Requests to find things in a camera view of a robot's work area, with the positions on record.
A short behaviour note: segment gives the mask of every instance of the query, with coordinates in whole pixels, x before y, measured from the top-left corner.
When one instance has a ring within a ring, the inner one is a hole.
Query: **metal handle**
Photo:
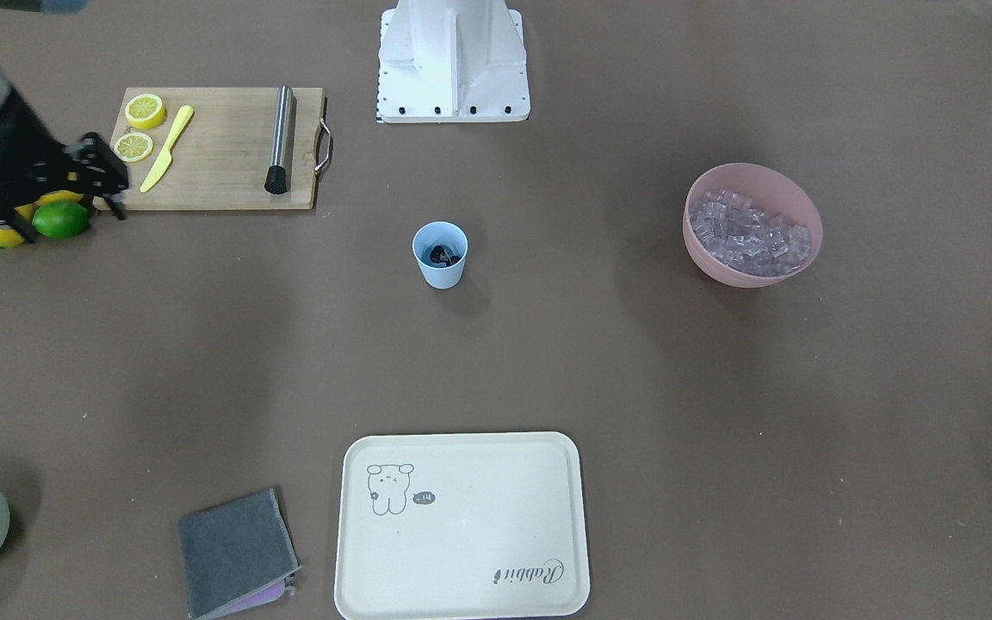
[[[316,177],[319,177],[320,172],[326,171],[327,166],[332,164],[332,152],[335,148],[335,140],[332,138],[332,130],[327,128],[323,118],[319,119],[319,128],[323,129],[324,133],[327,134],[327,154],[324,158],[322,158],[322,160],[316,162],[315,168],[312,169],[312,172]],[[316,145],[316,152],[319,153],[319,145]]]

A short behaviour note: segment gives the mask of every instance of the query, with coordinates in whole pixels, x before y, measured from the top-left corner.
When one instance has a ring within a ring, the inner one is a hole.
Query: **green lime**
[[[33,214],[36,232],[53,239],[74,237],[87,227],[90,212],[75,201],[50,201]]]

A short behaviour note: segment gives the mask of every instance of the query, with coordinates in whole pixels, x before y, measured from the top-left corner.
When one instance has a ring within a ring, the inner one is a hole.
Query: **cartoon drawing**
[[[411,486],[412,471],[416,470],[410,463],[379,464],[366,467],[366,480],[369,487],[369,498],[374,502],[374,514],[383,517],[386,514],[401,514],[408,507],[408,487]]]

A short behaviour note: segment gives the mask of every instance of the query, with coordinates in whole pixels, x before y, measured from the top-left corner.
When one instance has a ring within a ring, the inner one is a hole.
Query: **yellow knife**
[[[186,128],[186,125],[189,125],[189,118],[192,116],[194,116],[193,106],[182,106],[178,109],[178,114],[174,115],[174,122],[170,125],[170,133],[166,134],[166,141],[163,142],[163,148],[158,150],[155,164],[152,165],[148,177],[145,177],[145,181],[140,185],[141,192],[152,189],[152,185],[158,183],[158,180],[162,179],[166,169],[171,167],[171,162],[173,161],[171,149],[174,148],[174,142],[178,141],[178,136],[182,136],[182,131]]]

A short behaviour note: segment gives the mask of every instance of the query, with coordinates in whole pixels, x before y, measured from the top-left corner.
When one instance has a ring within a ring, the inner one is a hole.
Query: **white plastic mount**
[[[378,59],[378,121],[530,116],[523,16],[504,0],[400,0],[381,15]]]

